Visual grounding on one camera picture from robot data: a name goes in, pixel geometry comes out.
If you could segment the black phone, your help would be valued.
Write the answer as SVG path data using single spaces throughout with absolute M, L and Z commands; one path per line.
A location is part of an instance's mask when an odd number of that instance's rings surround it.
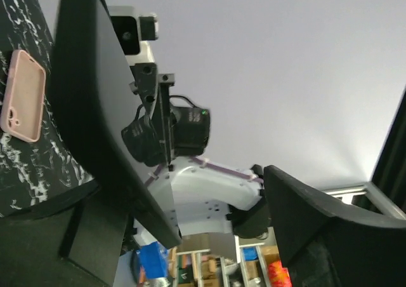
M 122 138 L 141 103 L 133 82 L 105 0 L 60 0 L 48 101 L 61 138 L 118 209 L 172 248 L 180 233 L 143 183 L 144 164 Z

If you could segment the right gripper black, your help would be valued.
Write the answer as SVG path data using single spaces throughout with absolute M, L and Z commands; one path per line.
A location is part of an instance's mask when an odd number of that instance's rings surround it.
M 155 63 L 137 63 L 130 69 L 132 91 L 141 105 L 121 135 L 132 157 L 153 167 L 170 165 L 178 156 L 202 155 L 209 142 L 210 110 L 184 95 L 170 94 L 174 74 L 159 74 Z

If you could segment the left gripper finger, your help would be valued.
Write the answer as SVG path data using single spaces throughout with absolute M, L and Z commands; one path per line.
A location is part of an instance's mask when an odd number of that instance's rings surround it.
M 405 286 L 405 221 L 340 200 L 276 166 L 265 196 L 293 286 Z

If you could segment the pink phone case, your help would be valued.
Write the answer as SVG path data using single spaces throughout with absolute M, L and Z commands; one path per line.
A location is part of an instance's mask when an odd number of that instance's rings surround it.
M 24 142 L 41 136 L 46 71 L 24 50 L 11 56 L 3 105 L 1 129 Z

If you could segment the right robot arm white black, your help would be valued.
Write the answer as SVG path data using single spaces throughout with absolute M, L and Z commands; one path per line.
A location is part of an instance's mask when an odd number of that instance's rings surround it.
M 211 113 L 191 100 L 172 103 L 173 74 L 154 63 L 131 66 L 131 90 L 141 99 L 122 139 L 139 163 L 152 168 L 145 185 L 181 236 L 231 234 L 252 239 L 270 226 L 263 168 L 238 170 L 203 158 Z

